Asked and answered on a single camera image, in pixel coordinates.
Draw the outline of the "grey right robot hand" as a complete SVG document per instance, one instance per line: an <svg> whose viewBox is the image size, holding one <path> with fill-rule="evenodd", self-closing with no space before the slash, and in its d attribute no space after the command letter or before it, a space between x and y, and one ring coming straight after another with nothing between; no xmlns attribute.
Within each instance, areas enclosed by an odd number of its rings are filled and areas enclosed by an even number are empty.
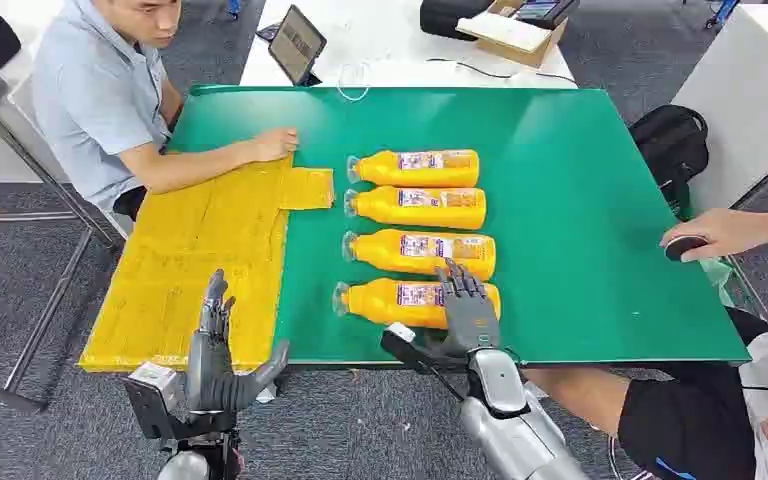
<svg viewBox="0 0 768 480"><path fill-rule="evenodd" d="M485 285L465 266L445 258L446 268L435 268L440 280L447 335L430 351L435 358L465 358L472 351L498 345L500 328Z"/></svg>

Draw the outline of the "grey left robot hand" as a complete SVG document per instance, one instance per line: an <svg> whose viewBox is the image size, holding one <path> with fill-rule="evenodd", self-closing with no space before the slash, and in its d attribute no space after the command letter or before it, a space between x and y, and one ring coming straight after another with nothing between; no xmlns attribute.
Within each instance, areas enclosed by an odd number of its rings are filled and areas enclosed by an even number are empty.
<svg viewBox="0 0 768 480"><path fill-rule="evenodd" d="M193 412L237 412L256 400L288 364L289 346L282 340L269 359L246 375L234 373L229 346L233 297L225 298L224 270L209 278L188 354L185 392Z"/></svg>

